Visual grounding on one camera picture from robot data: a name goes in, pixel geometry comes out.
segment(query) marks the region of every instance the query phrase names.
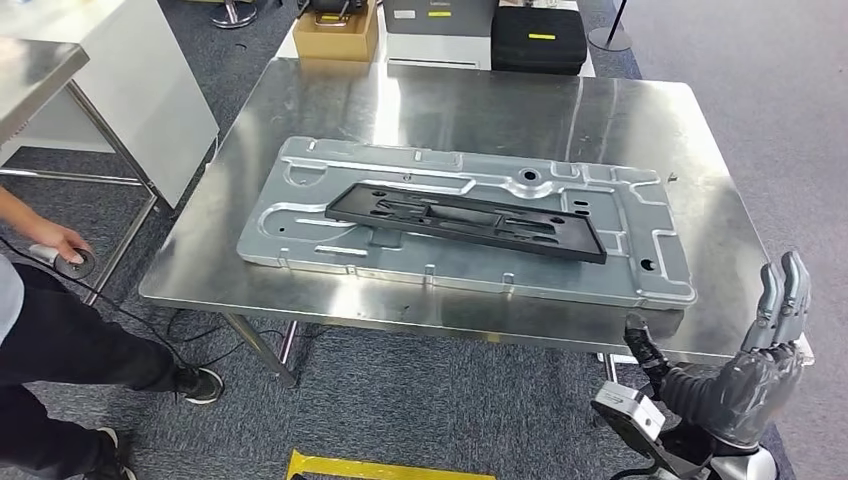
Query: stamped metal plate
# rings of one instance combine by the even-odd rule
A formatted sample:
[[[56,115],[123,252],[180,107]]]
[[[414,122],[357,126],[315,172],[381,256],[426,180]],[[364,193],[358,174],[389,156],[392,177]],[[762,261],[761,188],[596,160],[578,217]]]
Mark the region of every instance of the stamped metal plate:
[[[359,182],[588,215],[607,261],[325,218],[327,205]],[[696,299],[660,178],[608,165],[291,137],[237,248],[261,265],[484,292],[652,309]]]

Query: robotic hand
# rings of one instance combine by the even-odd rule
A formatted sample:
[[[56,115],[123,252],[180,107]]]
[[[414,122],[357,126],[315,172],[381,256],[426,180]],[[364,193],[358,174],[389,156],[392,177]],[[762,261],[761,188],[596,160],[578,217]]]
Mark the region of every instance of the robotic hand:
[[[665,418],[640,392],[607,382],[593,407],[652,469],[672,478],[774,480],[777,468],[759,441],[775,413],[788,401],[803,370],[796,341],[810,303],[810,277],[797,252],[781,258],[785,280],[772,263],[763,266],[763,295],[757,318],[739,353],[715,377],[696,377],[669,365],[641,316],[631,313],[625,342],[648,375],[654,400],[663,401],[681,423],[660,433]]]

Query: black equipment case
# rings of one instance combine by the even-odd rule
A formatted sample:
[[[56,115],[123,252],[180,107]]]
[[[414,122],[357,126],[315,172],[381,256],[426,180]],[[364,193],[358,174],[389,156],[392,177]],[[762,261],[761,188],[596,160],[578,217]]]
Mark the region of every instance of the black equipment case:
[[[586,62],[580,12],[499,7],[492,21],[492,70],[577,75]]]

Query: yellow floor marking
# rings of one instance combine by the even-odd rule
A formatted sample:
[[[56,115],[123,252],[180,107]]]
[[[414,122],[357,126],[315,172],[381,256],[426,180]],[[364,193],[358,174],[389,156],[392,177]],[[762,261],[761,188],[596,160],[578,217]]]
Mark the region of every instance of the yellow floor marking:
[[[382,465],[341,458],[309,457],[297,450],[292,450],[286,480],[291,480],[296,473],[316,473],[366,480],[496,480],[492,475],[476,473]]]

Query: table top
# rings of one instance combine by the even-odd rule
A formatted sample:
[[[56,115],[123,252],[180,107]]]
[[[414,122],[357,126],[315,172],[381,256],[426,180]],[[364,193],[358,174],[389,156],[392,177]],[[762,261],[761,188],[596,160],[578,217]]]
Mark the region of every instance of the table top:
[[[15,135],[88,62],[72,43],[0,37],[0,143]]]
[[[274,59],[141,282],[180,308],[628,353],[628,309],[288,271],[236,243],[293,135],[656,170],[699,298],[642,311],[668,357],[723,363],[754,319],[766,254],[680,83]]]

